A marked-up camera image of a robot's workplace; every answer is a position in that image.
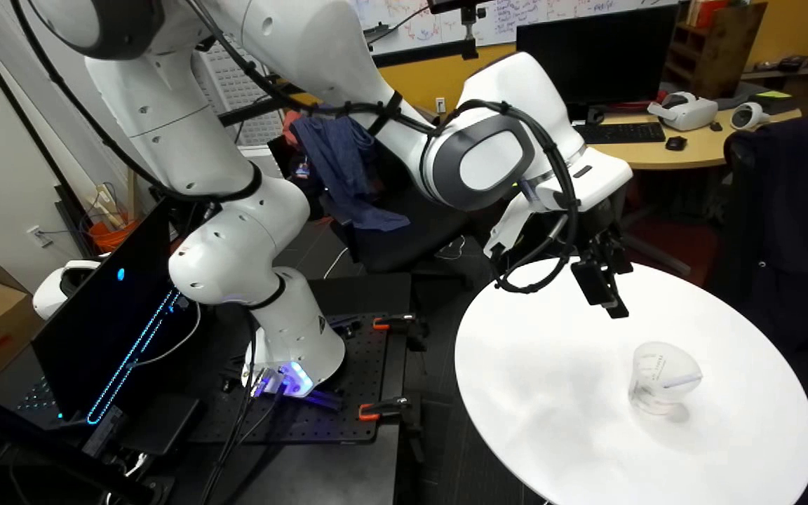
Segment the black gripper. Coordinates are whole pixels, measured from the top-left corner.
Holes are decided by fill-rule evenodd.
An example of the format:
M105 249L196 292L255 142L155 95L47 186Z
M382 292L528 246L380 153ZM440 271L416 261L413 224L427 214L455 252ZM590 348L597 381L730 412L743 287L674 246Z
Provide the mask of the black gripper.
M625 276L632 268L632 257L625 252L622 236L618 224L590 231L582 236L582 257L573 264L573 276L590 306L600 306L612 319L628 315L614 276Z

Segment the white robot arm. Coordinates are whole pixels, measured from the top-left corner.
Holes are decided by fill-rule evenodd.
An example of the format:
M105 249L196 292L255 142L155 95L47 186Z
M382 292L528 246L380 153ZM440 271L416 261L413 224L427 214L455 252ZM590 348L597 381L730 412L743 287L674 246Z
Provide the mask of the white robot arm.
M249 393L309 395L345 358L342 337L291 268L276 264L305 218L305 196L245 159L192 74L192 54L216 40L248 51L314 97L297 111L301 142L325 201L347 224L391 233L405 217L371 200L366 148L388 148L436 204L503 204L485 252L511 278L526 224L549 214L558 267L590 304L625 312L614 267L582 236L579 218L622 189L632 169L591 148L566 118L554 79L531 54L511 54L467 79L455 111L433 124L375 69L347 0L22 0L77 51L109 114L155 186L206 200L210 218L169 257L175 287L207 306L239 304L258 323L245 361Z

